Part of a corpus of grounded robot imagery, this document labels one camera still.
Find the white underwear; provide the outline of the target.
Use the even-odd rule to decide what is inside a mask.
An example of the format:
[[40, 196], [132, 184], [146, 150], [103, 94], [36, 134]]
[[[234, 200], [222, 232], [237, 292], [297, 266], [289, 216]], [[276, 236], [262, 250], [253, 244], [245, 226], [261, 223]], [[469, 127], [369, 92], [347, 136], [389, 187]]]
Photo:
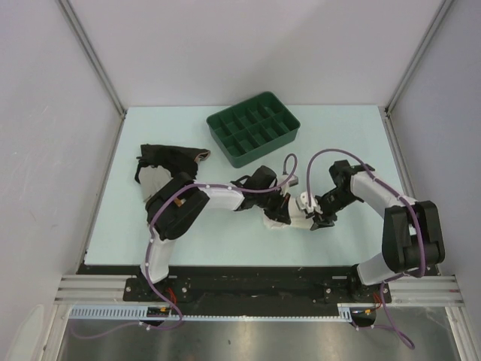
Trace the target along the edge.
[[298, 209], [298, 206], [296, 205], [296, 199], [297, 197], [293, 198], [291, 197], [289, 201], [289, 215], [291, 217], [291, 224], [286, 225], [282, 223], [275, 222], [273, 220], [269, 220], [265, 214], [263, 215], [263, 223], [269, 228], [269, 229], [282, 229], [286, 228], [288, 226], [296, 228], [296, 229], [308, 229], [310, 230], [310, 227], [313, 225], [313, 216], [314, 212], [307, 214], [304, 211], [300, 211]]

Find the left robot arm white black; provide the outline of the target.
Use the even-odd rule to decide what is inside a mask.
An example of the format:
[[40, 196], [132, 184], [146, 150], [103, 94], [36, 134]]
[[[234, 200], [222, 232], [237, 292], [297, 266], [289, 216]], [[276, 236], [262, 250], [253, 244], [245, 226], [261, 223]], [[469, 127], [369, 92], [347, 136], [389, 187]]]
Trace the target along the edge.
[[278, 177], [272, 169], [261, 166], [254, 174], [229, 184], [196, 183], [186, 172], [166, 180], [160, 175], [165, 169], [150, 172], [153, 182], [141, 181], [142, 190], [148, 194], [145, 210], [150, 240], [141, 264], [144, 278], [139, 288], [149, 300], [164, 296], [174, 242], [187, 233], [202, 211], [246, 211], [257, 207], [270, 220], [286, 225], [291, 221], [288, 189], [291, 182], [296, 182], [292, 171]]

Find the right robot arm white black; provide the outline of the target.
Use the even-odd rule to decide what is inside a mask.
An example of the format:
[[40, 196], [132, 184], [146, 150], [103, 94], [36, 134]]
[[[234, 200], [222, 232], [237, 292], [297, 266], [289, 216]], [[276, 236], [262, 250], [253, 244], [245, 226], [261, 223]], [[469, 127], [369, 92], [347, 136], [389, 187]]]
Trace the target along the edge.
[[440, 215], [432, 201], [399, 193], [366, 163], [336, 161], [329, 174], [334, 189], [323, 196], [313, 196], [307, 185], [307, 213], [316, 229], [332, 227], [337, 213], [356, 201], [369, 205], [383, 219], [381, 251], [354, 265], [347, 278], [346, 291], [352, 300], [365, 301], [383, 281], [405, 275], [421, 278], [427, 268], [445, 260]]

